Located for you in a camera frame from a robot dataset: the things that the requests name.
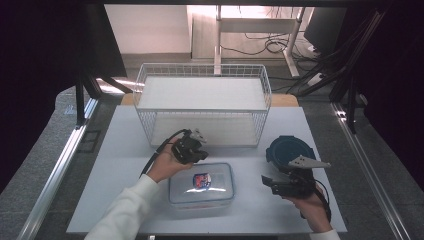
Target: human hand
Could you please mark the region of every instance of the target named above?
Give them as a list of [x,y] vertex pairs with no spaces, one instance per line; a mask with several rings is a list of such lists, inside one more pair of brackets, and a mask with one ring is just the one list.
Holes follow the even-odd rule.
[[[178,138],[173,138],[169,143],[174,143],[177,140]],[[147,176],[157,183],[174,176],[174,174],[181,170],[190,169],[193,166],[193,163],[181,164],[178,162],[172,153],[171,147],[172,144],[165,146],[147,172]]]
[[[322,194],[322,189],[317,185],[316,188]],[[293,197],[283,197],[294,203],[302,215],[308,221],[309,227],[315,233],[323,233],[332,230],[327,214],[325,213],[322,201],[313,193],[309,198],[298,199]]]

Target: colorful label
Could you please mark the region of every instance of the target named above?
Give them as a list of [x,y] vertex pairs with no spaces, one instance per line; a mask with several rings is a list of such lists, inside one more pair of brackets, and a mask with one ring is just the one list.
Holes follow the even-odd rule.
[[193,176],[193,187],[197,190],[207,190],[211,186],[209,173],[198,173]]

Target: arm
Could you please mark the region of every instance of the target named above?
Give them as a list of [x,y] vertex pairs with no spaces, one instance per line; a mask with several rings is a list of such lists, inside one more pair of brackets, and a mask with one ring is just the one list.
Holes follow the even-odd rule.
[[308,221],[309,227],[314,233],[310,234],[311,240],[339,240],[339,235],[333,229],[327,219],[321,200],[314,193],[307,199],[285,197],[294,203],[302,215]]
[[150,210],[153,196],[159,191],[157,183],[191,166],[177,162],[171,145],[167,145],[147,174],[118,195],[85,239],[134,239]]

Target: wire basket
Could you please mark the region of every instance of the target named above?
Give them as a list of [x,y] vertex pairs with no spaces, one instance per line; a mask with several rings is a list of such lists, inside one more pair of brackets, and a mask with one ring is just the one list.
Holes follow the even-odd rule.
[[[219,67],[221,74],[215,75]],[[271,106],[263,65],[141,66],[134,105],[151,146],[198,128],[205,146],[256,147]]]

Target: white shirt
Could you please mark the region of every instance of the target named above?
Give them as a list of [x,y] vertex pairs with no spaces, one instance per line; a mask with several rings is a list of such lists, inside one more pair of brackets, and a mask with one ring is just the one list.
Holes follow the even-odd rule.
[[[102,219],[91,229],[86,240],[132,240],[150,210],[151,200],[159,191],[158,184],[142,175],[137,183],[125,188],[112,202]],[[339,240],[335,230],[311,233],[311,240]]]

